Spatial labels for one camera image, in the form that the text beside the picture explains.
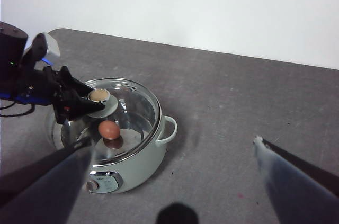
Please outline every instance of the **pot handle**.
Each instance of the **pot handle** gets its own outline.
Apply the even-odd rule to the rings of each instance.
[[[155,140],[155,144],[157,146],[161,146],[163,144],[170,142],[175,137],[175,135],[178,131],[178,125],[176,124],[176,121],[172,117],[168,117],[168,116],[165,115],[164,120],[165,120],[165,122],[170,122],[171,124],[173,124],[174,130],[173,130],[172,134],[170,136],[168,136],[167,138]]]

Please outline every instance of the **pot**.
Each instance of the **pot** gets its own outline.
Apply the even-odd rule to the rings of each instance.
[[[48,138],[61,149],[83,137],[97,142],[86,188],[93,193],[120,193],[147,180],[162,162],[167,143],[176,135],[176,121],[162,115],[160,103],[147,88],[123,78],[95,79],[85,83],[94,89],[106,89],[118,100],[118,107],[103,118],[83,116],[66,124],[57,124],[53,110],[47,115]],[[110,120],[120,127],[120,137],[106,140],[97,128]],[[173,124],[164,138],[167,124]]]

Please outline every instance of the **silver control panel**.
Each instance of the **silver control panel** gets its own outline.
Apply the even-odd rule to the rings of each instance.
[[[108,193],[116,191],[123,184],[121,176],[117,172],[90,172],[91,180],[87,183],[92,183],[87,186],[89,192],[93,193]]]

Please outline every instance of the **pot lid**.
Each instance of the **pot lid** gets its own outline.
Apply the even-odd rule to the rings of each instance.
[[[90,136],[95,142],[97,164],[108,164],[129,157],[152,139],[160,118],[160,106],[156,96],[144,86],[122,78],[105,78],[85,83],[93,89],[107,90],[113,102],[103,102],[104,114],[89,114],[59,126],[54,120],[53,141],[61,140],[64,146]],[[116,139],[103,138],[99,125],[103,121],[114,122],[120,128]]]

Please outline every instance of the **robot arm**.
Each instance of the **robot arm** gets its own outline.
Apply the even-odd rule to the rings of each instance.
[[[66,66],[60,71],[50,66],[34,69],[41,60],[51,65],[60,52],[50,35],[40,33],[23,56],[27,38],[24,31],[0,22],[0,98],[33,106],[52,104],[60,124],[104,109],[102,103],[85,98],[93,89],[72,77]]]

